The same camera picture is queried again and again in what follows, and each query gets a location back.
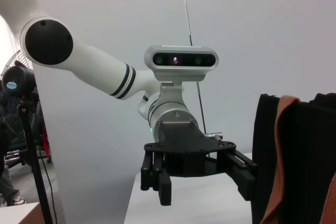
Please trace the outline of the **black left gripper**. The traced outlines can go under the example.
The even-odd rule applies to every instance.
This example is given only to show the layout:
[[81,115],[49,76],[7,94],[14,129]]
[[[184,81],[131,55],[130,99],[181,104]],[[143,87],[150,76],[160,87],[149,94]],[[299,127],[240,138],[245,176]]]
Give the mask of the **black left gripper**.
[[170,176],[202,177],[226,173],[246,201],[255,196],[257,164],[232,142],[204,135],[193,122],[159,123],[159,140],[144,146],[142,191],[152,188],[160,204],[170,206]]

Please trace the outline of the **black bag with brown straps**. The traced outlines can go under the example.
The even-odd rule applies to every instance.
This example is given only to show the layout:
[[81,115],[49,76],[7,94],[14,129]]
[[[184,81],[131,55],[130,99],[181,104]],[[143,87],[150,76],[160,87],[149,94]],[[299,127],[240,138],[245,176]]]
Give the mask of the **black bag with brown straps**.
[[336,224],[336,93],[262,94],[252,156],[253,224]]

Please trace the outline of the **red and black office chair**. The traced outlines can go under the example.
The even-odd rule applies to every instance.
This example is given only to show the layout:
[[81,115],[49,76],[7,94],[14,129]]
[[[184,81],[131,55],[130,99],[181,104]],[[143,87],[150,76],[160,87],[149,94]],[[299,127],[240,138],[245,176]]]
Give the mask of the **red and black office chair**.
[[40,101],[37,102],[36,109],[33,114],[31,129],[38,146],[46,153],[47,163],[52,163],[49,140]]

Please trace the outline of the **white low table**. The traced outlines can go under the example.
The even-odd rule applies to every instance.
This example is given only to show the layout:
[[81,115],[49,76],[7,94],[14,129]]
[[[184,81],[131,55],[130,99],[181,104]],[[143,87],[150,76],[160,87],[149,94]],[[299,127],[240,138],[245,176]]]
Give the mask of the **white low table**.
[[0,208],[0,224],[45,224],[40,203]]

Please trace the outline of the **seated person in dark clothes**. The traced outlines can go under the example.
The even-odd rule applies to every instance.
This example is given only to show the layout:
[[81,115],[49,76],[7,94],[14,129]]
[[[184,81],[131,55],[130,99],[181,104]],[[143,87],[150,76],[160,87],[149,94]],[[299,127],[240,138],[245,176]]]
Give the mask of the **seated person in dark clothes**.
[[9,168],[5,164],[8,146],[9,131],[7,126],[0,122],[0,208],[26,204],[26,200],[20,195],[20,190],[13,186]]

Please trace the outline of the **black pedestal fan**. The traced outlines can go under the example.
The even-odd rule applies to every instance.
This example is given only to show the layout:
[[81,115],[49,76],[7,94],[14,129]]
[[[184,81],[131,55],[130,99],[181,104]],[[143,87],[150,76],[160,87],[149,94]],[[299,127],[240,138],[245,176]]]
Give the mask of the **black pedestal fan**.
[[34,175],[44,221],[45,224],[57,224],[55,210],[49,209],[48,198],[41,173],[41,169],[46,167],[46,153],[38,146],[31,129],[33,114],[37,102],[39,101],[37,84],[32,63],[29,60],[21,62],[23,57],[24,54],[21,51],[16,52],[4,68],[0,75],[0,92],[5,91],[11,96],[20,98],[17,112],[24,128],[25,140],[31,160],[30,167]]

